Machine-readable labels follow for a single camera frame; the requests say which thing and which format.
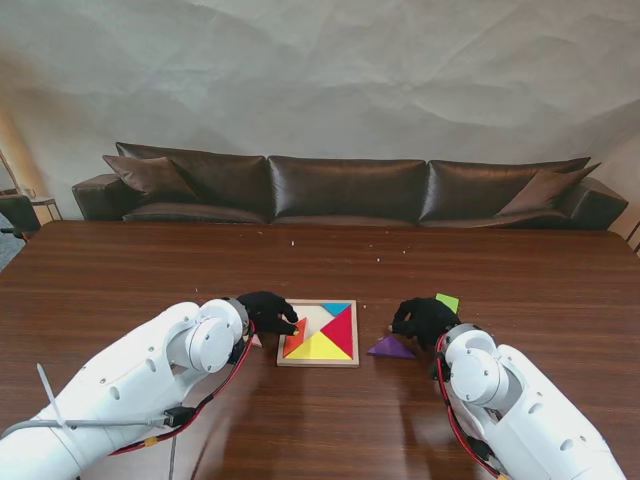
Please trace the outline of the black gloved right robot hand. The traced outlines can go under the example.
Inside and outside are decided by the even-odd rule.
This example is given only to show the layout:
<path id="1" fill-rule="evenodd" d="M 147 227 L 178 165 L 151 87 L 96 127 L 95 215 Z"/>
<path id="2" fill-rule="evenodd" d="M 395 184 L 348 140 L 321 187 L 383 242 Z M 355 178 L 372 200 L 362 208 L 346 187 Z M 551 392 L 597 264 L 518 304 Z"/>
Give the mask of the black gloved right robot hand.
<path id="1" fill-rule="evenodd" d="M 435 298 L 413 298 L 400 303 L 390 325 L 393 334 L 415 339 L 422 350 L 434 347 L 442 334 L 461 321 L 447 305 Z"/>

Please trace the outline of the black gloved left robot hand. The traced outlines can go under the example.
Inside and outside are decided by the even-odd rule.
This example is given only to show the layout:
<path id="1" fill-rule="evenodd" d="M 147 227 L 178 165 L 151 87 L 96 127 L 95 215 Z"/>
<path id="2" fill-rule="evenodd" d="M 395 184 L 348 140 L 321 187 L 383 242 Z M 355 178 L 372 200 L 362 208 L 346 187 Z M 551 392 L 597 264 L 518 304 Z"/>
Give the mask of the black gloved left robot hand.
<path id="1" fill-rule="evenodd" d="M 260 291 L 243 294 L 237 300 L 244 306 L 258 332 L 286 336 L 298 334 L 298 315 L 283 297 Z"/>

